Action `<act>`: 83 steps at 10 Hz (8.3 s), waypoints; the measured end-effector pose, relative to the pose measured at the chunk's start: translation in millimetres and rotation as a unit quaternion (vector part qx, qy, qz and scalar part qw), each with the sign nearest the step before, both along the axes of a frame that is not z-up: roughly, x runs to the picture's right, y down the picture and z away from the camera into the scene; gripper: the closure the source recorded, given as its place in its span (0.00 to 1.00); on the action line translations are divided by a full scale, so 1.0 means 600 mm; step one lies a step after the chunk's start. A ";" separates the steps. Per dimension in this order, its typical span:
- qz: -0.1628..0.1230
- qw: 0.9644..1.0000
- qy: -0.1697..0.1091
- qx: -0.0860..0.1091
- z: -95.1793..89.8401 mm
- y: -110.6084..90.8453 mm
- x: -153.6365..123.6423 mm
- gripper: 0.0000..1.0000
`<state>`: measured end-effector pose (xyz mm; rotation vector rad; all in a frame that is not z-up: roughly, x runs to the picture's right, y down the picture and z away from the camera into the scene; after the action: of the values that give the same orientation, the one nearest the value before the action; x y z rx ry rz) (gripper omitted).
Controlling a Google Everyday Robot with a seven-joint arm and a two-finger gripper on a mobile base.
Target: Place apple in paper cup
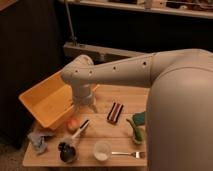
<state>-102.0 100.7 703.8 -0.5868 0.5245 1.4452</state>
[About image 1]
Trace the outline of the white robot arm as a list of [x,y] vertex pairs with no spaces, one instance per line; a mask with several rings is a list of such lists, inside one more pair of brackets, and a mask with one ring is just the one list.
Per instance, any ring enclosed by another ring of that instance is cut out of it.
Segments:
[[149,171],[213,171],[213,52],[182,49],[95,65],[80,55],[61,71],[73,101],[92,84],[145,87]]

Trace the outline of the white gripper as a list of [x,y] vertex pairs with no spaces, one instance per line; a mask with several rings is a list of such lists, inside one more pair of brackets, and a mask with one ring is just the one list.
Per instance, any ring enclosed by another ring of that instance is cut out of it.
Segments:
[[90,84],[82,84],[72,87],[72,99],[73,103],[73,112],[76,113],[79,111],[80,107],[83,105],[89,105],[89,108],[94,112],[98,113],[97,107],[94,102],[94,95]]

